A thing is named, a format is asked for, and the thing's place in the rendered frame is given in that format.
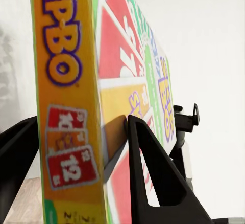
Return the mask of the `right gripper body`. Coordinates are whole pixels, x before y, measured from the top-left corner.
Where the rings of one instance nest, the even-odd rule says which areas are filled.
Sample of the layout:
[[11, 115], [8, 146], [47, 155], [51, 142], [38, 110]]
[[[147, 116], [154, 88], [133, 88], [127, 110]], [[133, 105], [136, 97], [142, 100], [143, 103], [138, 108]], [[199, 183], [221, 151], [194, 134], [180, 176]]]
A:
[[177, 141], [185, 138], [185, 132], [191, 133], [193, 131], [192, 119], [180, 118], [180, 116], [175, 115], [175, 125]]

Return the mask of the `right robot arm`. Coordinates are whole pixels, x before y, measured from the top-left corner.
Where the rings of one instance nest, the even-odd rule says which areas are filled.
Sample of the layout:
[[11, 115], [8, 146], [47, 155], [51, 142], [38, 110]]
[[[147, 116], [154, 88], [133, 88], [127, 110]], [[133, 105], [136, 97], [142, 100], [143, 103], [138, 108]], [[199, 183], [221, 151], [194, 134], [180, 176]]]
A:
[[[170, 158], [193, 191], [192, 167], [188, 143], [185, 142], [185, 132], [192, 132], [193, 126], [200, 123], [197, 104], [194, 104], [193, 115], [184, 115], [184, 108], [173, 105], [177, 133], [177, 143], [170, 153]], [[245, 224], [245, 217], [212, 219], [214, 224]]]

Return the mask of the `board game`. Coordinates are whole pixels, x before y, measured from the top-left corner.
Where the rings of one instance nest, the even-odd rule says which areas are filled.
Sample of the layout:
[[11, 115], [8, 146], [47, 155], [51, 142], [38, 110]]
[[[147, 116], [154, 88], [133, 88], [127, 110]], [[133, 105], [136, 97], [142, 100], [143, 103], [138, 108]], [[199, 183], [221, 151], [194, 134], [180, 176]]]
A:
[[43, 222], [132, 224], [128, 115], [178, 142], [167, 56], [136, 0], [30, 3]]

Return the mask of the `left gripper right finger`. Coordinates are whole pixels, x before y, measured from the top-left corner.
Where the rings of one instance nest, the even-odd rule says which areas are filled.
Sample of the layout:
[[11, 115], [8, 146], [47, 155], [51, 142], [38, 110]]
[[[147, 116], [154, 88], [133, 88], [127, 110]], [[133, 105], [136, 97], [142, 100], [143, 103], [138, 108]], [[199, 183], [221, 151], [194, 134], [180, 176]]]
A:
[[[128, 115], [132, 224], [214, 224], [149, 125]], [[159, 202], [148, 204], [140, 149]]]

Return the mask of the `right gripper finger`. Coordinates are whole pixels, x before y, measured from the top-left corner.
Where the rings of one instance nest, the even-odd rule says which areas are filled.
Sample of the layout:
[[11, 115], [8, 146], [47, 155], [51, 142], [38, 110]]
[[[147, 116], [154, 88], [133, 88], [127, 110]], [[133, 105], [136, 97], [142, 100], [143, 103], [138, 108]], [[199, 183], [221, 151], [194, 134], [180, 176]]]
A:
[[198, 125], [200, 123], [200, 115], [197, 104], [194, 104], [193, 115], [181, 115], [180, 113], [174, 112], [174, 116], [180, 116], [180, 118], [192, 119], [192, 125]]

